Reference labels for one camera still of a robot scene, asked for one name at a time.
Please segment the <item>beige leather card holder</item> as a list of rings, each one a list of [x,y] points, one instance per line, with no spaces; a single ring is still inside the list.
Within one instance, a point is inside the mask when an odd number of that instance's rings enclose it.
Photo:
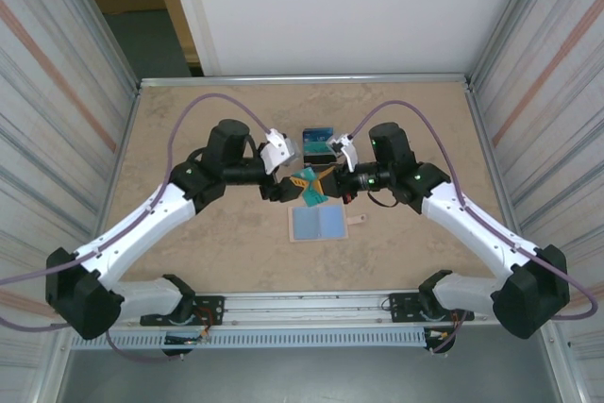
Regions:
[[[348,228],[363,224],[367,219],[366,214],[348,216],[343,205],[290,207],[288,211],[290,242],[347,239]]]

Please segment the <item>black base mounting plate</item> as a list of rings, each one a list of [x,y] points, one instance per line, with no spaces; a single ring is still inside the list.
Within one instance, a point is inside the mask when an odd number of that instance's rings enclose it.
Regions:
[[[443,309],[420,293],[389,294],[386,311],[390,313],[393,323],[456,323],[464,314],[463,310]]]
[[[143,327],[213,327],[221,326],[225,314],[226,298],[221,295],[197,295],[191,316],[182,322],[171,320],[167,315],[151,314],[139,320]]]

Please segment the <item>translucent corrugated side panel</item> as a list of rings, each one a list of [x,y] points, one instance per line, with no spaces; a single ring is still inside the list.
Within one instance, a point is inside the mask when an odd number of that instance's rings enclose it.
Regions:
[[[576,394],[604,403],[604,0],[530,0],[474,92],[521,233],[583,286],[564,323]]]
[[[77,0],[0,0],[0,403],[36,399],[53,314],[41,270],[97,232],[136,97]]]

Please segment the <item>grey metal shelf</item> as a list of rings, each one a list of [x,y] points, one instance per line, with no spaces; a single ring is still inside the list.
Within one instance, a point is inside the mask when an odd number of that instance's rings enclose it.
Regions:
[[[457,348],[196,351],[132,363],[109,351],[68,361],[58,403],[562,403],[536,358]]]

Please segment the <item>small circuit board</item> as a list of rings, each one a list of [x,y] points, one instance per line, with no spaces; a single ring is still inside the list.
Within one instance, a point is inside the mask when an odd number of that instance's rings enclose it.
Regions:
[[[164,345],[197,345],[205,344],[209,340],[208,335],[175,335],[166,334],[164,337]]]

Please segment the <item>aluminium table frame rail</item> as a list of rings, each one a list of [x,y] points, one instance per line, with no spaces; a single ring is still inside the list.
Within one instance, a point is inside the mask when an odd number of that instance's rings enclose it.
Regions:
[[[413,73],[375,75],[302,75],[302,76],[204,76],[143,78],[141,87],[208,87],[256,85],[313,85],[362,83],[465,83],[459,73]]]

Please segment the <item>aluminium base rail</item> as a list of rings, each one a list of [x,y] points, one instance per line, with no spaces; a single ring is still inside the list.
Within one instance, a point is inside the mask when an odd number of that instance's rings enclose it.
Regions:
[[[197,294],[221,295],[226,298],[223,327],[310,327],[327,325],[368,325],[392,323],[386,311],[388,295],[393,293],[417,293],[416,291],[361,291],[361,292],[302,292],[302,293],[233,293]],[[194,297],[186,296],[176,307],[167,312],[168,298],[152,296],[153,309],[148,302],[131,309],[126,302],[121,304],[120,324],[139,325],[145,315],[167,315],[171,320],[182,322],[193,312]],[[465,312],[461,320],[472,321],[471,311]]]

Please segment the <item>white door frame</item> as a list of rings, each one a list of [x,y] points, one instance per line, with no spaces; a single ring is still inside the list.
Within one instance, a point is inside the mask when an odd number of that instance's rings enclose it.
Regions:
[[[223,74],[203,0],[179,0],[205,76]]]

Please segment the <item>aluminium frame post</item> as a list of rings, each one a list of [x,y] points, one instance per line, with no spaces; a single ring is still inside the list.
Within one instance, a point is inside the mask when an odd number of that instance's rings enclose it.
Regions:
[[[140,92],[140,80],[128,62],[126,55],[116,40],[100,7],[95,0],[77,0],[77,7],[84,13],[84,23],[92,33],[92,38],[117,77],[122,88],[136,97]]]
[[[509,0],[506,7],[504,7],[493,33],[484,45],[476,64],[466,75],[466,85],[470,92],[476,92],[491,71],[516,24],[528,7],[529,1]]]

